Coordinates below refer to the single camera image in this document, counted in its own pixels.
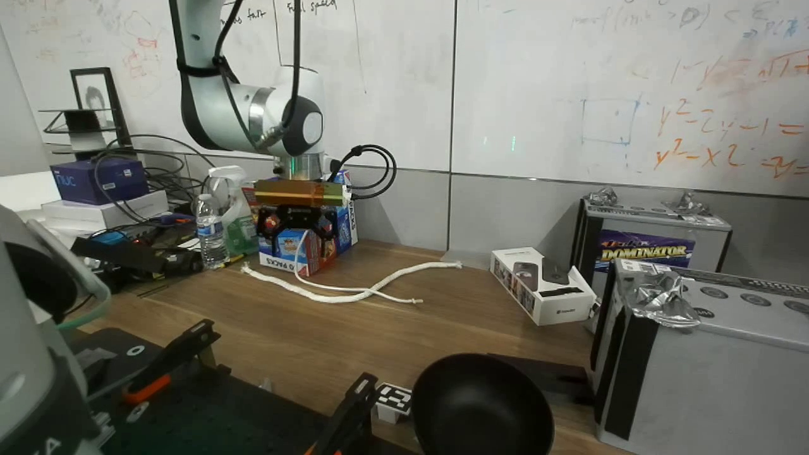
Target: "battery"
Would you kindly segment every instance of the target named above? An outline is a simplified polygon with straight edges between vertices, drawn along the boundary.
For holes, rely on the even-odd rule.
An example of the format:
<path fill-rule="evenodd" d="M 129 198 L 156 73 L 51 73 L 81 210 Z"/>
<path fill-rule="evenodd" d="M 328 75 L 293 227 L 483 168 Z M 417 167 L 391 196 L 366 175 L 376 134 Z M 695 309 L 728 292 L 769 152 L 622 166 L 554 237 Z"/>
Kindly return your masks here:
<path fill-rule="evenodd" d="M 619 199 L 600 206 L 582 198 L 570 264 L 603 298 L 613 259 L 719 272 L 732 232 L 716 215 L 681 215 L 661 202 Z"/>

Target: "framed photo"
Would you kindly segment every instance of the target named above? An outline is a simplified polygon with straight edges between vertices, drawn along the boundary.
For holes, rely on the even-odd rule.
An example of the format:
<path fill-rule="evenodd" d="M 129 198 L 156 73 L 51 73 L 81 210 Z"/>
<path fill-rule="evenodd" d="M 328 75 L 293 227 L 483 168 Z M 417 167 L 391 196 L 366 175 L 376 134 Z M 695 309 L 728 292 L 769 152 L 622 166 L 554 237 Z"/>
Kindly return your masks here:
<path fill-rule="evenodd" d="M 112 72 L 108 67 L 82 68 L 70 70 L 73 79 L 73 90 L 76 103 L 80 109 L 107 109 L 95 113 L 101 128 L 115 128 L 115 131 L 104 131 L 104 140 L 110 143 L 117 138 L 121 147 L 131 147 L 132 139 L 126 128 L 124 112 L 112 81 Z"/>

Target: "aluminum foil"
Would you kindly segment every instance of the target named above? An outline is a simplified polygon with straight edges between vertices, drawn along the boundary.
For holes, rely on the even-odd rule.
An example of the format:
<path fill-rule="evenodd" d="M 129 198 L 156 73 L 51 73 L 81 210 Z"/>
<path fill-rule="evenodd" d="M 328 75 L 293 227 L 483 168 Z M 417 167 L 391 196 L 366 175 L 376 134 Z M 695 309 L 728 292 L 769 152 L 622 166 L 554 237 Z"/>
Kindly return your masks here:
<path fill-rule="evenodd" d="M 663 205 L 680 215 L 710 215 L 707 204 L 699 202 L 690 191 L 683 192 L 677 202 L 664 202 Z"/>
<path fill-rule="evenodd" d="M 699 315 L 683 298 L 683 279 L 675 272 L 637 274 L 621 280 L 619 292 L 636 317 L 674 329 L 700 325 Z"/>
<path fill-rule="evenodd" d="M 618 195 L 609 186 L 593 191 L 584 198 L 594 206 L 614 206 L 618 203 Z"/>

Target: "wooden table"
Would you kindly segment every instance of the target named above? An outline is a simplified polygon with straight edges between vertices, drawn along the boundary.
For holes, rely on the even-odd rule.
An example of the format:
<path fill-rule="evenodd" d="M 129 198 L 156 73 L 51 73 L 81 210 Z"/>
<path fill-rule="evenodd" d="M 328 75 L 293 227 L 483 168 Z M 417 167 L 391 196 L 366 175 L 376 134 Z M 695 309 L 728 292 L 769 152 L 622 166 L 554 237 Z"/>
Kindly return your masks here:
<path fill-rule="evenodd" d="M 312 281 L 367 287 L 395 270 L 440 257 L 363 240 Z M 288 272 L 259 266 L 257 258 L 251 263 L 254 270 L 294 281 Z M 205 272 L 151 293 L 144 287 L 124 292 L 114 297 L 107 316 L 83 329 L 117 327 L 164 346 L 209 318 L 222 334 L 214 344 L 219 363 L 257 385 L 269 378 L 275 393 L 326 415 L 361 372 L 410 388 L 429 364 L 458 352 L 587 364 L 592 336 L 579 323 L 536 327 L 484 270 L 421 271 L 384 289 L 424 299 L 416 306 L 375 296 L 354 304 L 317 303 L 239 269 Z M 594 438 L 591 408 L 553 402 L 551 407 L 557 426 L 553 453 L 624 453 Z M 375 420 L 374 433 L 418 451 L 410 423 Z"/>

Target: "white box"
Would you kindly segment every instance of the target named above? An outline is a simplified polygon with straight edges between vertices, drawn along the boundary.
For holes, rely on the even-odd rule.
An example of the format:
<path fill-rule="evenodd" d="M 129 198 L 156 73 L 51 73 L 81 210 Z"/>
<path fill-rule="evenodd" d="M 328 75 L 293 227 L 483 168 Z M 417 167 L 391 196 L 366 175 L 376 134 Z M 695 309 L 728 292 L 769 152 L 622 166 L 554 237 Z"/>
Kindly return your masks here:
<path fill-rule="evenodd" d="M 147 219 L 168 212 L 168 200 L 163 190 L 144 194 L 126 203 L 135 214 Z M 96 232 L 134 223 L 112 203 L 93 206 L 81 202 L 54 201 L 42 204 L 42 212 L 48 227 L 54 229 Z"/>
<path fill-rule="evenodd" d="M 518 262 L 520 276 L 514 272 Z M 575 267 L 568 272 L 567 285 L 543 281 L 542 255 L 533 248 L 493 251 L 489 271 L 537 325 L 584 321 L 595 302 L 595 293 Z"/>

